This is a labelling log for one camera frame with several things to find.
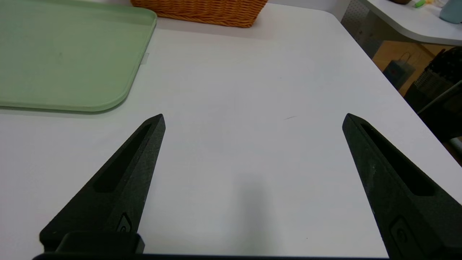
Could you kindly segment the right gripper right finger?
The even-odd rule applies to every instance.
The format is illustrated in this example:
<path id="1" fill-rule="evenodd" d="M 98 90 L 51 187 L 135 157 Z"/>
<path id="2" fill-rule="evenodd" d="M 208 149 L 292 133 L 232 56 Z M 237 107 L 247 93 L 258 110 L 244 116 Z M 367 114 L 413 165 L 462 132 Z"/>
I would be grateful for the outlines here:
<path id="1" fill-rule="evenodd" d="M 461 204 L 366 120 L 342 130 L 388 256 L 460 258 Z"/>

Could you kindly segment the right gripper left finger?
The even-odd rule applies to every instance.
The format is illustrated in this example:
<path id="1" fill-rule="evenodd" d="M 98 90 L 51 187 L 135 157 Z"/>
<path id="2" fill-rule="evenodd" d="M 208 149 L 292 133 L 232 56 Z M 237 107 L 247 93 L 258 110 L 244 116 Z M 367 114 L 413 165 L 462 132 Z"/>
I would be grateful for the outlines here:
<path id="1" fill-rule="evenodd" d="M 137 232 L 165 129 L 158 114 L 130 135 L 40 232 L 45 252 L 71 232 Z"/>

